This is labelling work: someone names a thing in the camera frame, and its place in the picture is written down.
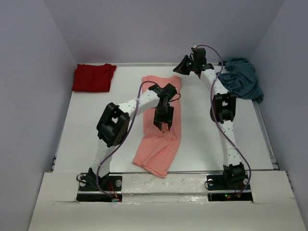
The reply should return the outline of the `pink t shirt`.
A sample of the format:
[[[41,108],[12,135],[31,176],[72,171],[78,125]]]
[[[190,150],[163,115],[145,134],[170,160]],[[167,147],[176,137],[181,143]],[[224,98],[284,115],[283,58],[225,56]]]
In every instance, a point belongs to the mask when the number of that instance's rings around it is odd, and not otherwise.
[[[154,124],[154,109],[142,114],[143,138],[133,159],[133,164],[150,173],[165,178],[176,157],[181,142],[181,104],[180,99],[171,102],[174,107],[171,129],[163,125],[159,130]]]

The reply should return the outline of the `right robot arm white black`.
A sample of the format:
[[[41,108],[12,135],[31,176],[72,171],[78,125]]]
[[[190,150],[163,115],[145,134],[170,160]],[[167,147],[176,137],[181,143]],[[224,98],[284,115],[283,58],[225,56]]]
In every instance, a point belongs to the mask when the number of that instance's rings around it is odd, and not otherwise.
[[[235,94],[229,92],[219,80],[222,71],[215,72],[212,64],[206,61],[207,45],[197,45],[191,48],[190,55],[185,55],[174,72],[189,75],[194,72],[210,91],[210,116],[219,130],[223,150],[223,172],[217,179],[206,181],[209,190],[234,190],[241,194],[247,187],[249,179],[244,163],[247,160],[240,152],[235,142],[233,122],[236,114]]]

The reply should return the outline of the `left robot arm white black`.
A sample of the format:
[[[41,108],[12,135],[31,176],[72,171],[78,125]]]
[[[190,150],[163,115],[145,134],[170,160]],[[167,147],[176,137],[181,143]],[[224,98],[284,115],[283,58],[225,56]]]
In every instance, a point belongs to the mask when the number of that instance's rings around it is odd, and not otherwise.
[[[170,103],[176,95],[180,94],[170,83],[160,87],[153,81],[145,81],[136,98],[120,104],[107,104],[96,126],[98,148],[86,183],[100,191],[106,186],[112,156],[126,140],[138,115],[154,109],[153,125],[158,130],[167,125],[171,130],[174,107]]]

